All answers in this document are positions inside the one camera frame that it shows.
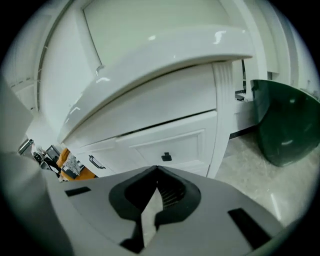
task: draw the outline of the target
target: white cabinet door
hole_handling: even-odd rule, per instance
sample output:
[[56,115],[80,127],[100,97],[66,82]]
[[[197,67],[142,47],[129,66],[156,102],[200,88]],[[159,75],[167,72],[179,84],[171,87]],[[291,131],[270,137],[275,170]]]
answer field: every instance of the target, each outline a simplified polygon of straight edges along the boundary
[[211,163],[217,112],[210,111],[116,140],[138,167],[168,166],[206,176]]
[[105,177],[116,174],[108,166],[99,162],[94,152],[83,152],[73,154],[77,160],[98,177]]
[[122,151],[114,138],[78,149],[75,157],[98,177],[123,173],[139,166]]

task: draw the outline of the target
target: white wall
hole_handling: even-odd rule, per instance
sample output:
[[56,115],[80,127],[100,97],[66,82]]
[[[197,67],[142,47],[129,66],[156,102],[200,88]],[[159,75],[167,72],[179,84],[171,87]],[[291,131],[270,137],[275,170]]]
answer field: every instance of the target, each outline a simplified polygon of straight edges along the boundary
[[320,98],[320,80],[317,67],[313,58],[306,46],[305,42],[297,32],[297,30],[290,24],[293,39],[297,49],[298,59],[298,82],[297,87],[307,90],[310,94],[314,94]]
[[167,31],[230,24],[219,0],[94,0],[84,13],[106,67]]
[[37,146],[41,146],[44,150],[54,145],[58,150],[63,148],[57,142],[54,131],[49,126],[46,118],[42,114],[36,115],[28,130],[26,131],[28,139],[33,139]]
[[287,41],[287,37],[285,34],[285,29],[282,26],[279,15],[281,13],[276,12],[274,7],[266,0],[256,0],[256,4],[259,6],[263,16],[267,22],[267,25],[270,29],[276,60],[277,60],[277,75],[272,77],[272,80],[283,83],[286,85],[290,85],[291,83],[291,58],[290,58],[290,50]]
[[39,108],[55,137],[70,107],[94,79],[101,64],[82,11],[86,2],[77,0],[68,8],[44,56]]

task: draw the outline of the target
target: cabinet drawer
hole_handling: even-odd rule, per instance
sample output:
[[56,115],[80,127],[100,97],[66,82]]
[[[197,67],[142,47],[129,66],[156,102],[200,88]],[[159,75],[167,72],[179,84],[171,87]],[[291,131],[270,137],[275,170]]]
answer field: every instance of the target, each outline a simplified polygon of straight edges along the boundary
[[202,174],[211,163],[216,139],[217,112],[195,115],[116,140],[142,166],[161,165]]
[[84,152],[74,154],[75,158],[79,160],[85,167],[98,177],[114,175],[115,173],[105,164],[97,160],[94,152]]
[[212,65],[193,66],[127,92],[88,118],[64,143],[82,147],[216,107]]

